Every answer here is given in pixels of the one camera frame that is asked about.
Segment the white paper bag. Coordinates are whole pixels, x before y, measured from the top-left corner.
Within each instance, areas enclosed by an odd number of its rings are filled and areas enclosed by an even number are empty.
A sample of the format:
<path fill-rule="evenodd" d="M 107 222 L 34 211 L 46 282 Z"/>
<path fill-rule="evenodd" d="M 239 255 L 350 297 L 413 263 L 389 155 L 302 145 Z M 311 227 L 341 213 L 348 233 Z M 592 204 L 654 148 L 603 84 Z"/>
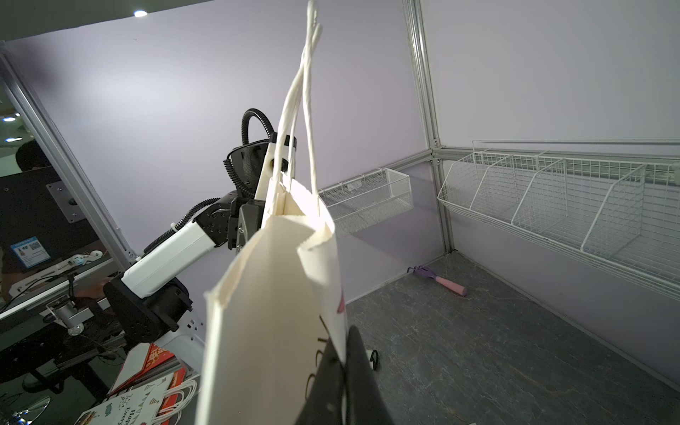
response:
<path fill-rule="evenodd" d="M 297 121 L 313 134 L 318 12 L 310 2 L 299 70 L 277 126 L 261 228 L 206 296 L 198 424 L 293 424 L 321 384 L 328 345 L 346 355 L 335 223 L 317 185 L 292 175 Z"/>

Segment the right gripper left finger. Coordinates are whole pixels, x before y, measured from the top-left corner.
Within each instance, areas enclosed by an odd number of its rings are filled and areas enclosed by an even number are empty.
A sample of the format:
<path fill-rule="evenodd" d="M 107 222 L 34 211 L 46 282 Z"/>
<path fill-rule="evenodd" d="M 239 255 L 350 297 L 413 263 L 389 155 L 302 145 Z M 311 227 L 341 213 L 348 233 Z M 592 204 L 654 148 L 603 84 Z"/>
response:
<path fill-rule="evenodd" d="M 329 340 L 326 343 L 317 372 L 310 382 L 311 389 L 306 395 L 296 424 L 343 424 L 345 397 L 345 370 L 336 348 Z"/>

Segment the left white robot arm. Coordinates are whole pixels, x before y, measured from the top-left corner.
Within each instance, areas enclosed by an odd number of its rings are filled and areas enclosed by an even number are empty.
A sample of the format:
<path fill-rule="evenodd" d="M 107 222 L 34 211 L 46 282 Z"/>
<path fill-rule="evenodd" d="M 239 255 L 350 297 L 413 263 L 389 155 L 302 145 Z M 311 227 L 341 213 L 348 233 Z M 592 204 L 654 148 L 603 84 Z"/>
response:
<path fill-rule="evenodd" d="M 131 344 L 156 343 L 182 328 L 180 320 L 192 310 L 189 290 L 178 274 L 210 251 L 227 247 L 241 250 L 261 228 L 265 201 L 256 198 L 274 170 L 276 136 L 235 148 L 225 162 L 241 166 L 232 172 L 244 175 L 244 189 L 232 191 L 200 207 L 189 221 L 157 244 L 141 260 L 104 287 L 104 293 Z"/>

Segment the person behind glass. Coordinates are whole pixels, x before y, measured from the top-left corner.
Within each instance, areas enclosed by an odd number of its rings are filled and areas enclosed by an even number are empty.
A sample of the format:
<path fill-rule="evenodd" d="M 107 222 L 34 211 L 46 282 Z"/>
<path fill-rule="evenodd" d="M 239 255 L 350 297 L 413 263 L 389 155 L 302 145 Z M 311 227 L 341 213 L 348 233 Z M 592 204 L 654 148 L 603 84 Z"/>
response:
<path fill-rule="evenodd" d="M 35 140 L 23 143 L 15 153 L 15 160 L 22 172 L 51 167 L 51 161 Z"/>

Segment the flat paper bags stack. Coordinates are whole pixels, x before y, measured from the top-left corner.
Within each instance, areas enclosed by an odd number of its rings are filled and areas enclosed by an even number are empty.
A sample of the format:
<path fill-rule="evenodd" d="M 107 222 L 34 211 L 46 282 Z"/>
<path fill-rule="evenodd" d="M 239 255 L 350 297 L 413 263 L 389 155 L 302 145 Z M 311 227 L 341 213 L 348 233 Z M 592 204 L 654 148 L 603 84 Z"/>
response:
<path fill-rule="evenodd" d="M 182 368 L 83 411 L 75 424 L 177 424 L 182 418 L 182 411 L 198 393 L 198 377 L 187 376 L 187 371 Z"/>

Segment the purple object at back left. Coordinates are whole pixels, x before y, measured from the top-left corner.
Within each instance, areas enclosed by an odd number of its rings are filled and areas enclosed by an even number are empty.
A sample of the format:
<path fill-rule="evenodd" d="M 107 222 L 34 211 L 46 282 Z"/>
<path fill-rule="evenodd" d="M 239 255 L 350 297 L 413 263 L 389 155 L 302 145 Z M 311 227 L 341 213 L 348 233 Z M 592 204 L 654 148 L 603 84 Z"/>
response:
<path fill-rule="evenodd" d="M 415 267 L 409 267 L 407 269 L 407 272 L 412 273 L 412 274 L 417 274 L 418 276 L 430 279 L 436 283 L 441 284 L 442 286 L 446 287 L 448 290 L 454 292 L 455 294 L 461 296 L 461 297 L 466 297 L 468 294 L 468 290 L 459 285 L 458 283 L 454 283 L 453 281 L 450 281 L 442 276 L 439 276 L 436 274 L 432 269 L 425 267 L 425 266 L 415 266 Z"/>

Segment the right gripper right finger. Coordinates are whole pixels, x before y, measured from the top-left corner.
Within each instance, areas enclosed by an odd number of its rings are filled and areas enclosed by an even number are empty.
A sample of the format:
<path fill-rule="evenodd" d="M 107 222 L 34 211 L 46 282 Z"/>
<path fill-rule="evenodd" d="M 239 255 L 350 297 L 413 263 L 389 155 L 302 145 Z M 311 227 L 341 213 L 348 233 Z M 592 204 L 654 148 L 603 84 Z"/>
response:
<path fill-rule="evenodd" d="M 361 333 L 349 329 L 345 363 L 346 423 L 354 425 L 393 424 L 375 380 Z"/>

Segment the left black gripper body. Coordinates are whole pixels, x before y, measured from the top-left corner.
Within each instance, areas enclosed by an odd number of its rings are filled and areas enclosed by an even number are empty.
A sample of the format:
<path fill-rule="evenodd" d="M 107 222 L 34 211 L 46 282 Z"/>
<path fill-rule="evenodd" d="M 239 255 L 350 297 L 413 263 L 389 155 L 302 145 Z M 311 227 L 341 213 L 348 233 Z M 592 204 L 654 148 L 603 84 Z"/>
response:
<path fill-rule="evenodd" d="M 265 201 L 235 198 L 230 204 L 228 249 L 241 251 L 261 228 Z"/>

